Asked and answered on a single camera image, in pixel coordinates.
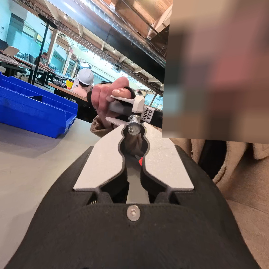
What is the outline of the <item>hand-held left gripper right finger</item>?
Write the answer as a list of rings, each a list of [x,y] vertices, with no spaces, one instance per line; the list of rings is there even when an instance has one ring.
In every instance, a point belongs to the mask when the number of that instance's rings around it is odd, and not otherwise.
[[[170,138],[149,123],[143,123],[142,149],[144,156],[140,173],[142,187],[147,191],[149,203],[153,204],[159,194],[174,200],[176,193],[192,194],[194,185],[184,166],[180,150]]]

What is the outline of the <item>steel hex bolt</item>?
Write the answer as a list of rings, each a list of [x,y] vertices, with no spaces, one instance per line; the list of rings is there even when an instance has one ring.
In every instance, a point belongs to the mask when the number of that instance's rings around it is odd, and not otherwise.
[[[127,130],[130,135],[136,136],[141,131],[141,123],[138,121],[130,121],[127,123]]]

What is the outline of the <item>white hard hat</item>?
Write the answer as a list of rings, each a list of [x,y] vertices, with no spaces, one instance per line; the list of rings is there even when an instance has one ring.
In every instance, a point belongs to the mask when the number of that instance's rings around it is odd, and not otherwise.
[[[90,86],[94,82],[94,75],[91,69],[83,68],[77,74],[77,79],[84,85]]]

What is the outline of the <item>blue plastic bin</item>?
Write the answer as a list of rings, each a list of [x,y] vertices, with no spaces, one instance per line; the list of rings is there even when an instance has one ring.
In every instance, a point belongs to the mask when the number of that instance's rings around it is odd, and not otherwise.
[[[76,120],[78,104],[13,76],[0,74],[0,122],[52,138]]]

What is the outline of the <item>person's right hand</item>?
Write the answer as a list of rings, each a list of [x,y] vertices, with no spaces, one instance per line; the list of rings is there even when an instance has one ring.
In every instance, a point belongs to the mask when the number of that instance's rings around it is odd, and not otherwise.
[[[105,129],[111,128],[112,126],[111,123],[106,120],[107,117],[120,117],[122,120],[126,117],[109,109],[110,103],[115,101],[111,96],[134,99],[135,92],[129,87],[129,80],[126,77],[120,77],[113,83],[97,84],[93,87],[91,103]]]

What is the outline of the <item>person's tan sweater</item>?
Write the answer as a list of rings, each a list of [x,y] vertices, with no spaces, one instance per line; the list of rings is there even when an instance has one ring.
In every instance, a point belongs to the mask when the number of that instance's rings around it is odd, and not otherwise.
[[[217,185],[244,241],[269,268],[269,145],[222,140],[170,139]]]

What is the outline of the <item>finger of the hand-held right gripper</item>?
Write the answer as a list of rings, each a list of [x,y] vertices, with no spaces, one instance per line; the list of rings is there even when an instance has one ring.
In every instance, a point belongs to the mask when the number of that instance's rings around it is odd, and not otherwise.
[[[136,96],[133,99],[132,113],[142,113],[144,109],[145,99],[143,96]]]

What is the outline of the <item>wooden office desk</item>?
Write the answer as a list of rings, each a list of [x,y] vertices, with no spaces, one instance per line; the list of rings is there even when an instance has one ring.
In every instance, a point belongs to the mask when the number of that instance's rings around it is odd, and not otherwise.
[[[1,50],[1,63],[3,63],[3,68],[6,69],[6,71],[4,72],[4,75],[7,77],[10,76],[15,76],[15,74],[19,71],[22,71],[23,69],[29,69],[30,70],[30,74],[28,77],[28,83],[32,83],[32,78],[33,75],[35,73],[35,69],[36,69],[36,65],[34,63],[31,63],[29,61],[26,61],[22,58],[19,58],[17,56],[10,56],[10,55],[6,55],[4,54],[4,52]],[[54,79],[56,77],[56,73],[48,68],[45,67],[39,67],[37,69],[37,72],[45,74],[45,79],[42,82],[42,86],[45,85],[45,83],[48,82],[48,76],[51,75],[52,79]]]

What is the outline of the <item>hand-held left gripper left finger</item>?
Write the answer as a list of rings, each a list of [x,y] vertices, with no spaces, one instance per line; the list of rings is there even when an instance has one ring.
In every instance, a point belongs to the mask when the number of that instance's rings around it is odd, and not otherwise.
[[[120,125],[93,147],[73,187],[77,192],[106,192],[114,203],[126,204],[129,182],[124,157],[125,128]]]

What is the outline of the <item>wooden table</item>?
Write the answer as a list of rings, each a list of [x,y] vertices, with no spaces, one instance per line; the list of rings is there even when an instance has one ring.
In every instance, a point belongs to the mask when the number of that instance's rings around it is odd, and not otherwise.
[[[48,85],[50,87],[52,87],[54,89],[54,94],[63,97],[63,98],[67,98],[70,100],[74,100],[77,104],[82,104],[82,105],[88,105],[88,101],[85,97],[82,97],[76,93],[73,93],[71,90],[66,89],[66,88],[62,88],[60,86],[57,86],[51,82],[48,83]]]

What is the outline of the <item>pink mannequin bust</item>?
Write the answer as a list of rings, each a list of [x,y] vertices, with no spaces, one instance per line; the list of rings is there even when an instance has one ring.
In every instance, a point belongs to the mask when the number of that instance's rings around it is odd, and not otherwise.
[[[87,98],[88,92],[92,90],[92,85],[87,85],[87,87],[82,87],[79,82],[74,81],[71,91],[83,98]]]

